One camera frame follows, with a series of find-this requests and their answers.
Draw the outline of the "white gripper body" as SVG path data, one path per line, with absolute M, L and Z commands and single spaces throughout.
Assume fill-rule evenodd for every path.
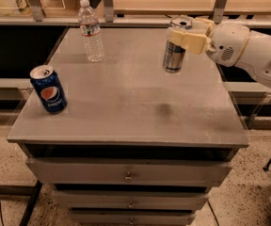
M 227 67 L 236 64 L 250 38 L 250 29 L 240 24 L 218 24 L 210 33 L 211 45 L 206 55 Z

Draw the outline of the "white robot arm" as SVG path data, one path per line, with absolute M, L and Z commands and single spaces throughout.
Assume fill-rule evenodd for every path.
M 188 17 L 190 27 L 171 26 L 167 40 L 195 55 L 205 53 L 214 63 L 246 71 L 271 88 L 271 36 L 241 24 Z

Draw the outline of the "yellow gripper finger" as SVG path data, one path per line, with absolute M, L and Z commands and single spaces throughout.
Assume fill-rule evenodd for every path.
M 212 20 L 200 18 L 200 17 L 194 18 L 192 20 L 191 31 L 195 34 L 208 36 L 214 28 L 215 28 L 215 23 Z
M 166 37 L 169 42 L 195 55 L 205 53 L 211 46 L 211 39 L 205 34 L 189 33 L 173 27 L 167 30 Z

